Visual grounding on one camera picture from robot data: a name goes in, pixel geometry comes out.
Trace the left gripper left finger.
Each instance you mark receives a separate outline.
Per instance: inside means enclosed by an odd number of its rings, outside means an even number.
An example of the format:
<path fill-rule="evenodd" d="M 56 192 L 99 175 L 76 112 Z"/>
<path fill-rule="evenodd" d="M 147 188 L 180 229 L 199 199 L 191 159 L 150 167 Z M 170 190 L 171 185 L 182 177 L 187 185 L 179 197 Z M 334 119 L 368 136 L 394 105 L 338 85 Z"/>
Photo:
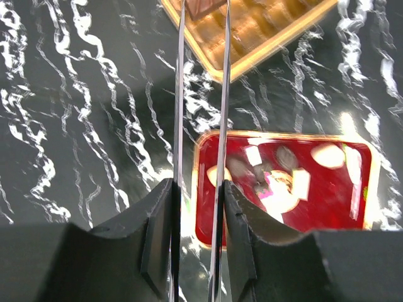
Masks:
<path fill-rule="evenodd" d="M 84 230 L 73 223 L 1 227 L 2 301 L 164 301 L 173 181 Z"/>

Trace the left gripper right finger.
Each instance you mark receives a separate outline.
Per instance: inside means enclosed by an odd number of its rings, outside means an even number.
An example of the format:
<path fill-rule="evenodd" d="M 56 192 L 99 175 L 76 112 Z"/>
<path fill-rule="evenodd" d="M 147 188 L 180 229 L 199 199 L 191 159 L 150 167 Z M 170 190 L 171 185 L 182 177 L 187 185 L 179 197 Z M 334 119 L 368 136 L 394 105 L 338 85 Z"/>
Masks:
<path fill-rule="evenodd" d="M 234 301 L 401 301 L 402 233 L 301 233 L 224 183 Z"/>

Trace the dark chocolate piece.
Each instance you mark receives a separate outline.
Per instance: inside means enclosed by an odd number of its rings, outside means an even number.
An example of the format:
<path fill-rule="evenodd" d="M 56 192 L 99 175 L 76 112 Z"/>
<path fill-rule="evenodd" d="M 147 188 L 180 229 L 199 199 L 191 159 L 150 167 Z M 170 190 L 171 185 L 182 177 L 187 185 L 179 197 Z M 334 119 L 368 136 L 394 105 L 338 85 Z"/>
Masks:
<path fill-rule="evenodd" d="M 186 0 L 185 7 L 193 21 L 199 20 L 227 3 L 226 0 Z"/>

